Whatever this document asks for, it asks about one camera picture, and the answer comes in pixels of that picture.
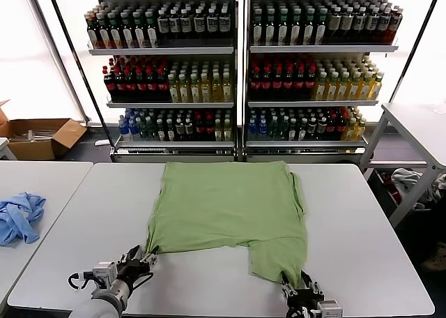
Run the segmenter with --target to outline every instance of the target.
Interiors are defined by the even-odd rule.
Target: bottle label
[[[343,126],[343,125],[338,125],[337,127],[336,127],[336,132],[343,132],[343,131],[345,131],[346,130],[346,127],[345,126]]]
[[[125,42],[127,43],[127,47],[128,48],[134,48],[133,47],[133,37],[132,37],[131,30],[124,29],[123,33],[124,33]]]
[[[339,28],[342,31],[348,31],[351,28],[351,23],[353,22],[353,17],[350,15],[345,15],[341,17],[341,24],[339,25]]]
[[[231,87],[223,86],[223,97],[225,102],[231,102]]]
[[[325,32],[325,25],[319,25],[316,31],[316,39],[314,40],[315,45],[322,44],[323,34]]]
[[[102,41],[104,42],[105,48],[113,48],[112,42],[110,41],[109,34],[107,30],[99,30],[100,36],[102,38]]]
[[[289,90],[293,87],[293,81],[285,82],[284,81],[284,89]]]
[[[339,91],[338,91],[338,93],[337,93],[337,100],[343,100],[344,99],[344,96],[345,96],[345,93],[346,93],[346,90],[347,90],[347,86],[343,86],[342,84],[339,86]]]
[[[220,32],[230,32],[231,30],[231,18],[229,16],[227,17],[221,17],[219,18],[220,21]]]
[[[285,45],[286,26],[282,25],[279,28],[279,46]]]
[[[364,28],[364,16],[356,16],[353,20],[352,28],[355,31],[361,31]]]
[[[350,93],[348,94],[348,99],[349,100],[354,100],[355,96],[357,93],[357,85],[356,84],[352,84],[351,88],[350,88]]]
[[[201,87],[201,95],[203,96],[203,102],[205,102],[205,103],[210,102],[208,87],[203,87],[203,86]]]
[[[312,38],[312,33],[313,33],[313,26],[312,25],[306,26],[304,31],[304,40],[302,42],[303,45],[309,45],[309,41]]]
[[[374,86],[374,92],[372,93],[371,98],[370,98],[371,100],[377,99],[380,89],[381,89],[381,84]]]
[[[180,88],[180,95],[181,95],[181,101],[183,103],[189,102],[189,100],[187,98],[187,89],[186,88],[183,88],[183,87]]]
[[[367,16],[367,20],[365,21],[365,29],[367,31],[375,31],[376,25],[378,25],[379,16]]]
[[[171,142],[175,141],[175,132],[174,131],[167,131],[167,135],[169,136],[169,140]]]
[[[121,36],[119,35],[119,31],[116,29],[112,29],[110,32],[116,48],[123,48],[123,42],[121,40]]]
[[[336,86],[329,86],[327,92],[327,100],[334,100],[336,92]]]
[[[170,32],[180,33],[180,19],[179,18],[169,18]]]
[[[316,100],[322,100],[324,90],[325,86],[322,84],[318,84],[318,88],[316,89]]]
[[[162,91],[166,91],[167,89],[169,89],[169,83],[160,83],[158,84],[158,88]]]
[[[150,91],[156,91],[157,88],[157,84],[156,83],[148,83],[147,84],[147,89]]]
[[[222,141],[222,131],[215,131],[215,141],[217,142]]]
[[[288,140],[289,141],[294,140],[294,137],[295,137],[295,130],[290,130],[288,132]]]
[[[380,16],[378,21],[378,30],[385,31],[389,27],[390,16]]]
[[[293,28],[291,29],[290,45],[298,44],[299,30],[300,30],[300,26],[298,26],[298,25],[293,26]]]
[[[169,32],[169,20],[158,18],[158,29],[160,30],[160,33],[166,34]]]
[[[198,88],[192,87],[191,90],[192,90],[192,101],[194,103],[199,103],[200,102],[200,96],[199,96]]]
[[[105,86],[107,87],[108,91],[113,91],[116,89],[115,83],[106,84]]]
[[[224,131],[224,141],[225,142],[231,142],[232,141],[232,132],[231,131]]]
[[[140,48],[146,48],[146,39],[144,38],[144,32],[142,29],[135,29],[134,32],[137,35],[138,45]]]
[[[181,31],[183,33],[190,33],[192,32],[192,24],[190,22],[190,18],[181,18],[180,19],[181,22]]]
[[[138,89],[139,90],[142,90],[142,91],[145,91],[145,90],[147,90],[147,84],[145,84],[145,83],[138,83]]]
[[[197,33],[203,33],[206,30],[206,26],[204,24],[204,17],[195,17],[194,25],[195,25],[195,31]]]
[[[313,89],[314,88],[314,81],[305,81],[305,88],[307,89]]]
[[[251,89],[260,88],[260,82],[251,82]]]
[[[336,31],[341,24],[341,16],[330,15],[328,19],[328,29],[331,31]]]
[[[392,16],[392,18],[390,19],[390,23],[389,23],[388,29],[390,31],[395,32],[398,29],[398,27],[399,27],[399,23],[401,22],[401,19],[402,19],[402,17]]]
[[[172,97],[172,102],[178,103],[178,91],[175,88],[170,88],[170,96]]]
[[[148,39],[151,42],[152,48],[158,47],[158,39],[156,38],[155,29],[147,29]]]
[[[305,130],[300,130],[298,140],[303,140],[304,138],[305,138]]]
[[[88,30],[87,31],[89,33],[89,38],[91,41],[91,44],[93,46],[93,48],[98,48],[99,44],[98,44],[98,37],[96,37],[96,33],[93,30]]]
[[[272,81],[273,89],[280,89],[282,87],[282,81]]]
[[[360,100],[366,100],[369,93],[370,86],[363,86],[361,89]]]
[[[294,89],[302,89],[304,87],[303,81],[294,81]]]
[[[274,37],[274,27],[267,26],[266,27],[266,46],[272,46],[272,39]]]
[[[254,26],[254,46],[260,45],[261,36],[262,36],[261,26]]]
[[[218,31],[218,18],[216,17],[208,17],[208,31],[211,33],[215,33]]]
[[[262,82],[262,89],[268,90],[271,87],[271,82]]]

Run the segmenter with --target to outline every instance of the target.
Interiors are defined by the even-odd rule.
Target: gray floor
[[[64,157],[69,161],[91,161],[111,162],[109,153],[110,146],[94,146],[94,142],[99,139],[106,139],[102,129],[89,130],[71,151]],[[374,152],[374,160],[422,160],[420,156],[410,147],[403,137],[396,133],[384,134],[380,139]],[[405,228],[403,231],[397,230],[401,243],[414,263],[424,286],[436,307],[436,313],[432,317],[446,317],[446,272],[428,274],[423,273],[418,268],[419,263],[425,258],[425,249],[422,247],[423,240],[423,219],[411,219],[413,228]],[[46,317],[67,317],[64,313],[47,313],[32,310],[14,310],[9,308],[6,318],[46,318]]]

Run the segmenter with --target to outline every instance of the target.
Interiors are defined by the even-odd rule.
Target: plastic bottle
[[[201,97],[203,98],[204,103],[209,103],[211,98],[211,88],[208,81],[208,74],[202,73],[201,74]]]
[[[384,73],[379,72],[376,76],[376,80],[374,82],[374,85],[370,89],[369,95],[367,97],[367,100],[376,100],[379,95],[379,91],[381,90]]]
[[[181,94],[174,74],[169,74],[169,91],[173,103],[181,103]]]

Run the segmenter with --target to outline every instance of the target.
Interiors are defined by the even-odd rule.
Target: red bottle
[[[291,99],[293,97],[293,65],[286,67],[283,85],[284,93]]]
[[[134,96],[137,92],[137,83],[135,74],[130,70],[130,67],[127,67],[124,70],[124,79],[125,85],[127,87],[128,95]]]
[[[282,91],[282,65],[278,65],[276,73],[272,79],[272,91],[280,93]]]
[[[298,98],[302,97],[302,91],[304,89],[304,64],[299,63],[299,67],[296,70],[295,78],[294,78],[294,94],[298,96]]]
[[[304,93],[305,100],[309,100],[313,93],[314,82],[316,81],[316,66],[312,63],[305,75]]]
[[[156,80],[156,74],[152,73],[152,68],[150,66],[147,66],[146,69],[146,76],[147,76],[147,89],[150,93],[153,93],[154,91],[157,91],[158,84]]]
[[[116,83],[114,81],[112,73],[107,72],[107,66],[102,67],[102,74],[104,74],[104,83],[109,91],[110,95],[114,95],[116,93]]]

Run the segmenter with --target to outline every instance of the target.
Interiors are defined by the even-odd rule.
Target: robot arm
[[[79,289],[73,280],[84,281],[80,289],[85,288],[90,280],[96,284],[89,301],[75,308],[70,318],[119,318],[127,308],[127,302],[132,292],[153,277],[151,270],[157,262],[158,247],[145,257],[136,258],[139,245],[132,248],[126,256],[122,256],[117,264],[100,262],[92,271],[72,274],[68,283],[74,289]],[[134,283],[142,278],[139,284]]]

